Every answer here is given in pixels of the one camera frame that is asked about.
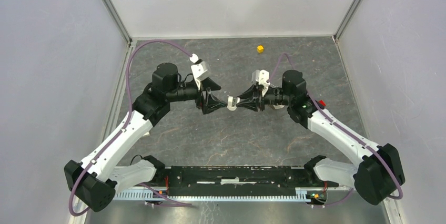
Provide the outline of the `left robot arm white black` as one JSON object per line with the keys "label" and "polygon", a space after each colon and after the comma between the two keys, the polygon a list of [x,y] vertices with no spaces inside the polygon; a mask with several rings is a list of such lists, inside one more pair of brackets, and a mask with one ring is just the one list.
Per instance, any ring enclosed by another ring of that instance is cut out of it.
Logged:
{"label": "left robot arm white black", "polygon": [[206,62],[199,60],[191,66],[192,80],[183,83],[178,68],[162,63],[152,74],[151,82],[130,104],[120,125],[81,161],[70,160],[64,174],[70,190],[69,209],[73,216],[106,208],[115,195],[132,186],[149,182],[161,185],[165,171],[147,158],[117,169],[116,165],[130,148],[170,112],[170,104],[193,100],[203,113],[217,106],[226,106],[211,94],[221,86],[210,79]]}

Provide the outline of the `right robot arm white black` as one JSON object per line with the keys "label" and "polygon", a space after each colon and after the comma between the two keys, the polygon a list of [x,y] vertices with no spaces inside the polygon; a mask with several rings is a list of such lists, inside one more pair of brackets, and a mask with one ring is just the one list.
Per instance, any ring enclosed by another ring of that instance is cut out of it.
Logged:
{"label": "right robot arm white black", "polygon": [[349,159],[349,163],[324,156],[312,159],[310,168],[303,173],[308,185],[335,182],[354,189],[372,205],[386,198],[403,198],[402,185],[406,179],[396,147],[380,145],[343,124],[323,102],[309,94],[302,72],[288,70],[282,75],[282,85],[272,87],[269,72],[257,70],[252,74],[251,87],[241,95],[228,98],[228,102],[230,110],[263,111],[267,105],[286,107],[294,122],[324,138]]}

